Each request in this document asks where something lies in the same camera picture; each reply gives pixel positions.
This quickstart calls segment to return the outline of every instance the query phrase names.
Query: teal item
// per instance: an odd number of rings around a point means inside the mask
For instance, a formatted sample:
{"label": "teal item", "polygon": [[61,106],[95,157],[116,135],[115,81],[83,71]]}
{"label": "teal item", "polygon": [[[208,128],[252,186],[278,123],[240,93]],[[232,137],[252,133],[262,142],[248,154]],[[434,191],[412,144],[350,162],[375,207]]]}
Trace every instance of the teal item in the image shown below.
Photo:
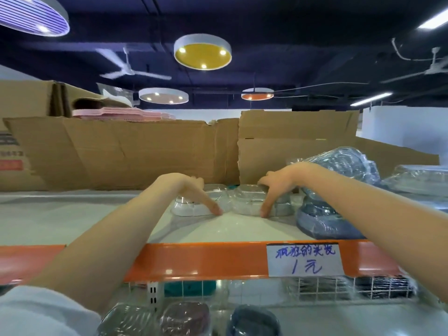
{"label": "teal item", "polygon": [[202,295],[211,296],[215,293],[215,291],[216,281],[214,280],[185,280],[181,282],[167,282],[164,285],[165,297],[198,297]]}

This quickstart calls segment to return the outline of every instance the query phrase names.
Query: white sleeve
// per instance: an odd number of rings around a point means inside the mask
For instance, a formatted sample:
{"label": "white sleeve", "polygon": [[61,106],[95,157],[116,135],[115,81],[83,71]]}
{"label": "white sleeve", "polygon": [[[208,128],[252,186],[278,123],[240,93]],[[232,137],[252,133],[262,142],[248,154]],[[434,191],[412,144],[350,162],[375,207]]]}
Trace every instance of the white sleeve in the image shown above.
{"label": "white sleeve", "polygon": [[55,291],[18,286],[0,297],[0,336],[95,336],[101,317]]}

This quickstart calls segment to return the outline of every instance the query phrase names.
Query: dark blue ceiling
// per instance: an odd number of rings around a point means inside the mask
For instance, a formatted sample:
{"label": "dark blue ceiling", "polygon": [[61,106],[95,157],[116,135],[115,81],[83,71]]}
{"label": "dark blue ceiling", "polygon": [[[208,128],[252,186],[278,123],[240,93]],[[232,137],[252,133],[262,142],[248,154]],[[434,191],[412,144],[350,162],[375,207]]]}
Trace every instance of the dark blue ceiling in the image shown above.
{"label": "dark blue ceiling", "polygon": [[[430,58],[440,46],[448,55],[448,25],[415,30],[448,7],[448,0],[58,0],[69,13],[71,32],[41,38],[0,28],[0,63],[42,79],[55,79],[97,91],[96,82],[139,90],[172,87],[187,91],[179,108],[286,108],[294,105],[345,108],[353,98],[392,90],[390,101],[446,106],[445,74],[393,84],[380,80],[425,70],[429,63],[403,61],[390,43],[396,37],[403,55]],[[174,41],[182,35],[210,33],[232,45],[232,62],[216,71],[178,64]],[[101,78],[116,67],[95,52],[129,51],[136,70],[167,74],[164,81],[139,76]],[[268,101],[243,101],[253,87],[284,90]],[[306,97],[280,98],[306,95]],[[150,104],[143,107],[154,108]]]}

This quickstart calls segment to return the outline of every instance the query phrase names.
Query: white paper sign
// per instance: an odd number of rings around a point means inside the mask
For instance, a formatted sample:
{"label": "white paper sign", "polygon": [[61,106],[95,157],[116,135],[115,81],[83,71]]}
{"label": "white paper sign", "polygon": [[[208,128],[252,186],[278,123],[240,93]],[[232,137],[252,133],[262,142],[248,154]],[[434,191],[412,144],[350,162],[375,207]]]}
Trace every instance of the white paper sign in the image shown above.
{"label": "white paper sign", "polygon": [[268,244],[269,277],[343,276],[338,243]]}

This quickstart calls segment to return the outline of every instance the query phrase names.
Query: orange ceiling lamp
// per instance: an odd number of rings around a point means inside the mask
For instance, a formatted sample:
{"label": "orange ceiling lamp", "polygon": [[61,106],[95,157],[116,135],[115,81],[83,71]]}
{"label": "orange ceiling lamp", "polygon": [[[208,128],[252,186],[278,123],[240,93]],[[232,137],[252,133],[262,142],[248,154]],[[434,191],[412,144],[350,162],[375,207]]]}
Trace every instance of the orange ceiling lamp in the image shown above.
{"label": "orange ceiling lamp", "polygon": [[269,100],[274,97],[274,90],[265,87],[255,87],[243,90],[243,92],[257,92],[256,94],[242,94],[241,98],[249,101]]}
{"label": "orange ceiling lamp", "polygon": [[212,71],[232,61],[232,48],[226,40],[215,35],[184,35],[174,43],[174,58],[185,67]]}

